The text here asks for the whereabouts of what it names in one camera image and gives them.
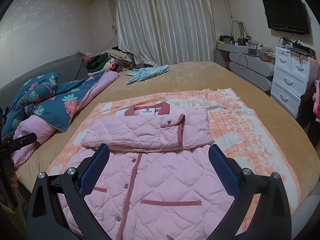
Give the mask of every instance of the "pile of clothes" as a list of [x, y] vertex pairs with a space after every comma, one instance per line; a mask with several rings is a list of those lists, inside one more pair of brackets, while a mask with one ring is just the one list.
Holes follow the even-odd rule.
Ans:
[[106, 70], [120, 73], [134, 68], [133, 54], [119, 51], [117, 47], [105, 50], [95, 57], [90, 53], [84, 55], [84, 62], [88, 69], [88, 76], [92, 76]]

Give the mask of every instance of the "floral pillow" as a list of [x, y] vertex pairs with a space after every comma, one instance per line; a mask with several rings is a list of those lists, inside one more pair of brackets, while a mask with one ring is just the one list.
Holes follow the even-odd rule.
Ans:
[[54, 97], [58, 72], [37, 76], [28, 80], [20, 88], [10, 105], [6, 123], [1, 133], [3, 140], [12, 139], [20, 122], [26, 120], [34, 106]]

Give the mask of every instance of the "drawer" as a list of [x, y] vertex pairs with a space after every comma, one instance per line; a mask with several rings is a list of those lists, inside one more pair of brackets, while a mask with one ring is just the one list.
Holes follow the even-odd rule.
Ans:
[[292, 55], [291, 57], [291, 72], [295, 75], [309, 81], [311, 64], [308, 57], [303, 56], [301, 63], [299, 57]]
[[288, 70], [291, 68], [291, 54], [285, 51], [276, 50], [276, 65], [284, 67]]
[[297, 117], [300, 98], [277, 82], [272, 82], [271, 95], [275, 97], [293, 116]]
[[284, 68], [276, 65], [273, 79], [276, 79], [281, 85], [288, 90], [295, 93], [298, 97], [301, 97], [307, 89], [312, 85], [312, 82], [307, 82], [303, 78], [292, 75], [292, 73]]

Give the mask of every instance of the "blue mesh pad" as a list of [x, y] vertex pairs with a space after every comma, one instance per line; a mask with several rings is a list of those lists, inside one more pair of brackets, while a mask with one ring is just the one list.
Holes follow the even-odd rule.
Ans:
[[107, 165], [109, 157], [109, 147], [108, 145], [105, 145], [101, 148], [95, 159], [91, 162], [90, 166], [81, 177], [79, 189], [81, 197], [91, 194], [104, 167]]
[[228, 195], [237, 197], [240, 194], [238, 178], [213, 145], [209, 149], [209, 161]]

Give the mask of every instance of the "teal floral comforter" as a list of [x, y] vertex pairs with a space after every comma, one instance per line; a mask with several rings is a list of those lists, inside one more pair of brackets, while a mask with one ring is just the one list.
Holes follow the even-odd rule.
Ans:
[[58, 72], [28, 80], [10, 105], [7, 121], [1, 133], [3, 141], [11, 140], [20, 122], [32, 114], [66, 132], [77, 107], [103, 74], [104, 72], [97, 73], [61, 85], [56, 85]]

